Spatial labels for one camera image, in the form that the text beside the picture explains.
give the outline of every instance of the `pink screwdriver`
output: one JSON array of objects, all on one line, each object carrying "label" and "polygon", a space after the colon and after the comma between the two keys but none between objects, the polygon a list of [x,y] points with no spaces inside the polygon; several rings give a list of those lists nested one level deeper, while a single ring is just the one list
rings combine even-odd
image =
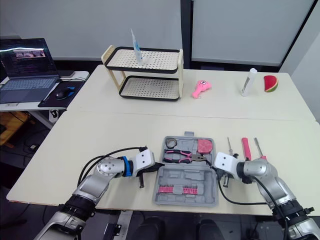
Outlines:
[{"label": "pink screwdriver", "polygon": [[248,143],[248,138],[243,137],[241,138],[242,147],[243,147],[243,153],[246,161],[251,161],[251,152],[250,147]]},{"label": "pink screwdriver", "polygon": [[255,142],[256,147],[258,148],[258,151],[259,151],[259,154],[260,154],[260,158],[267,160],[267,157],[262,154],[258,139],[256,137],[254,138],[254,142]]}]

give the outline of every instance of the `laptop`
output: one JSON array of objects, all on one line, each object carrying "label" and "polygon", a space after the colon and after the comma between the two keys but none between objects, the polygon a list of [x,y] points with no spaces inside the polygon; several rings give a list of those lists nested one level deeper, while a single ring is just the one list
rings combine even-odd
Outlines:
[{"label": "laptop", "polygon": [[0,41],[0,59],[9,80],[0,103],[40,102],[59,79],[44,38]]}]

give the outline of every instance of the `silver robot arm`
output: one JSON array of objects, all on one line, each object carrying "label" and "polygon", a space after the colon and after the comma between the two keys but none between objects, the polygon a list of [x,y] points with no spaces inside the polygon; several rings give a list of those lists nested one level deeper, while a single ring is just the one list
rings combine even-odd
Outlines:
[{"label": "silver robot arm", "polygon": [[286,218],[290,239],[306,239],[312,236],[320,240],[320,228],[312,218],[307,216],[314,209],[303,208],[298,203],[290,188],[278,177],[277,169],[267,160],[258,158],[252,161],[241,161],[223,152],[218,152],[213,166],[231,174],[234,179],[245,184],[256,182],[254,178],[256,177],[274,198],[278,207],[275,206],[262,185],[257,182],[261,195],[282,227],[284,220],[277,209],[280,209]]},{"label": "silver robot arm", "polygon": [[96,205],[107,191],[113,178],[136,177],[139,171],[155,164],[154,154],[146,149],[127,160],[105,157],[73,192],[71,198],[60,206],[34,240],[79,239],[89,217],[95,215]]}]

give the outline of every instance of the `pink-handled pliers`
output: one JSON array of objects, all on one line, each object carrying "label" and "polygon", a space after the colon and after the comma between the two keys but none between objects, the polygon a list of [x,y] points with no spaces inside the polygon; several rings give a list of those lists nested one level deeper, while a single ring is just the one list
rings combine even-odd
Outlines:
[{"label": "pink-handled pliers", "polygon": [[163,161],[167,162],[167,163],[177,163],[177,164],[186,163],[186,164],[189,164],[192,161],[206,161],[207,160],[206,157],[199,155],[199,154],[192,154],[192,152],[190,152],[190,151],[183,151],[183,150],[174,149],[174,150],[167,150],[167,151],[165,151],[165,153],[166,154],[180,154],[180,155],[186,156],[185,158],[180,158],[180,159],[172,159],[169,157],[165,157],[163,159]]}]

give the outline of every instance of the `mouse pad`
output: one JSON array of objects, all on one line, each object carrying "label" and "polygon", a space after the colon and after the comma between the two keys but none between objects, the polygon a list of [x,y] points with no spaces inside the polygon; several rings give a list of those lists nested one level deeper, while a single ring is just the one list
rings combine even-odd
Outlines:
[{"label": "mouse pad", "polygon": [[[75,95],[79,92],[79,90],[82,88],[82,86],[85,84],[84,81],[67,81],[67,82],[60,82],[58,86],[55,87],[55,89],[49,94],[49,96],[42,100],[38,107],[39,108],[66,108],[71,103],[71,101],[74,99]],[[58,100],[56,99],[56,94],[63,92],[67,88],[74,87],[73,94],[66,99]]]}]

